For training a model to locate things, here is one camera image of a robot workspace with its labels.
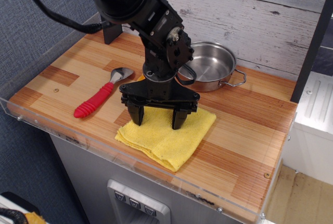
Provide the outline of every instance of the yellow towel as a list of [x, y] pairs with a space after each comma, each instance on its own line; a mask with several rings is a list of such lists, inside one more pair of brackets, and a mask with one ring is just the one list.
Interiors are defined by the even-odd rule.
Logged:
[[173, 130], [173, 110], [145, 107], [141, 126], [128, 122], [120, 127], [116, 140], [141, 150], [165, 168], [176, 172], [194, 153], [212, 126], [216, 115], [198, 108], [187, 116], [178, 130]]

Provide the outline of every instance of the stainless steel pan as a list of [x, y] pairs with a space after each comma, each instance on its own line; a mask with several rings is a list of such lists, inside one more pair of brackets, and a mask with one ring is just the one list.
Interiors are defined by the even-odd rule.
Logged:
[[[236, 69], [237, 60], [226, 47], [212, 42], [195, 42], [193, 60], [186, 63], [197, 74], [197, 79], [187, 87], [195, 91], [217, 90], [225, 85], [238, 86], [246, 82], [246, 73]], [[241, 83], [232, 85], [229, 82], [232, 73], [236, 71], [244, 75]], [[192, 79], [188, 71], [181, 67], [178, 75], [183, 80]]]

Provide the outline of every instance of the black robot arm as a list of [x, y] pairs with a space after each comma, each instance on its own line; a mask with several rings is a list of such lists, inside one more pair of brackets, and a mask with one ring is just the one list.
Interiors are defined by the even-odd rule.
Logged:
[[175, 81], [180, 67], [191, 61], [191, 39], [182, 19], [166, 0], [95, 0], [99, 13], [113, 24], [127, 23], [145, 46], [145, 80], [120, 87], [122, 102], [141, 125], [144, 106], [173, 109], [173, 129], [197, 111], [199, 94]]
[[146, 65], [158, 77], [192, 59], [182, 19], [166, 0], [95, 0], [99, 13], [114, 24], [128, 23], [149, 50]]

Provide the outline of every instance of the red rubber grip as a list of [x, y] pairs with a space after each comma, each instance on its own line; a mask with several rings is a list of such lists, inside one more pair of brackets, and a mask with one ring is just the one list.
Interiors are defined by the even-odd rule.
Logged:
[[94, 96], [88, 101], [79, 105], [74, 111], [74, 117], [82, 118], [90, 115], [108, 98], [113, 90], [113, 83], [106, 83]]

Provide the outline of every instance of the wood plank wall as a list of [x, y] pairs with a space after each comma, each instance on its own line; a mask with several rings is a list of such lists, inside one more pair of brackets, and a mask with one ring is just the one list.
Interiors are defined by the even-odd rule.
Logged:
[[297, 80], [325, 0], [168, 0], [192, 41], [218, 42], [238, 64]]

